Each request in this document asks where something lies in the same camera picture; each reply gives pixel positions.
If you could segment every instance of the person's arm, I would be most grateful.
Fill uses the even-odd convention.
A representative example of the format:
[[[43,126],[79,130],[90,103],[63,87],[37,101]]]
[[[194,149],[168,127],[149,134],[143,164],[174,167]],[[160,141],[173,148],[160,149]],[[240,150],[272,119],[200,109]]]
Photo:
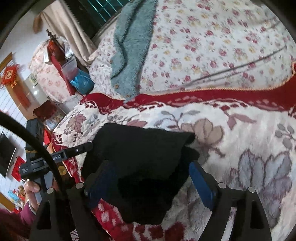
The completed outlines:
[[[18,214],[0,209],[0,220],[10,231],[24,238],[29,238],[31,225],[35,220],[35,214],[31,211],[29,203],[26,203],[23,210]]]

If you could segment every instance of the black fabric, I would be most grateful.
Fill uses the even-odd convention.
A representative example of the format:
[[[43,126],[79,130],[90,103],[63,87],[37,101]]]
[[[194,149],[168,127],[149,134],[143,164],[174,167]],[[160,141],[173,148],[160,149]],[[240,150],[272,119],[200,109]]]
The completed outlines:
[[[160,224],[189,176],[189,163],[199,157],[185,147],[194,139],[188,132],[108,123],[94,138],[82,176],[87,178],[103,160],[109,160],[117,177],[106,183],[110,188],[105,201],[116,206],[127,223]]]

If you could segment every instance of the person's thumb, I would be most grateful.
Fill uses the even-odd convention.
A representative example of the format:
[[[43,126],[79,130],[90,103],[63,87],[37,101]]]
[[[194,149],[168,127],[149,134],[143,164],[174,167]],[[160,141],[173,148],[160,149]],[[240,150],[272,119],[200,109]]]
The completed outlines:
[[[25,186],[25,192],[27,194],[27,197],[30,201],[30,204],[32,206],[32,208],[37,211],[38,209],[38,203],[35,197],[35,193],[40,191],[40,187],[37,183],[33,182],[33,181],[28,181]]]

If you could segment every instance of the black television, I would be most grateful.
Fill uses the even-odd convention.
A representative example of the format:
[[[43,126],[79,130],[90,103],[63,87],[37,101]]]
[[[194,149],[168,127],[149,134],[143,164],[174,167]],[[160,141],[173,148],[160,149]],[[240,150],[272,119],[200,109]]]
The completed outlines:
[[[7,176],[7,172],[12,163],[12,158],[15,151],[15,146],[2,132],[0,135],[0,174],[3,177]]]

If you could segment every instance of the beige curtain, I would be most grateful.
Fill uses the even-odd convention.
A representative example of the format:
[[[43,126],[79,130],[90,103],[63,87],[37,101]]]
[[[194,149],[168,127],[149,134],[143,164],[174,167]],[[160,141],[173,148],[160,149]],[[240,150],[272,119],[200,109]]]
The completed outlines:
[[[64,37],[75,56],[84,66],[90,66],[96,50],[95,45],[80,27],[73,13],[63,0],[56,0],[41,13],[42,20],[47,22],[50,31]]]

